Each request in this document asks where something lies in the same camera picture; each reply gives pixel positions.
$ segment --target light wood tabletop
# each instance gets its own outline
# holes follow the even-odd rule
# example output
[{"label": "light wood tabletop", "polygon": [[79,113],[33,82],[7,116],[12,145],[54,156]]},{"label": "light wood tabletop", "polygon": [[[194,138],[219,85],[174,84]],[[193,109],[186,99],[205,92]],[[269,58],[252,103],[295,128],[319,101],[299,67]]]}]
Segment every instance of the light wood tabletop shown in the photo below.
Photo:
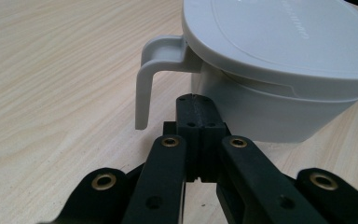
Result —
[{"label": "light wood tabletop", "polygon": [[[144,44],[180,35],[180,0],[0,0],[0,223],[53,220],[88,173],[143,163],[189,74],[155,76],[134,130]],[[285,174],[318,167],[358,189],[358,103],[299,144],[257,143]],[[186,188],[185,223],[225,223],[214,184]]]}]

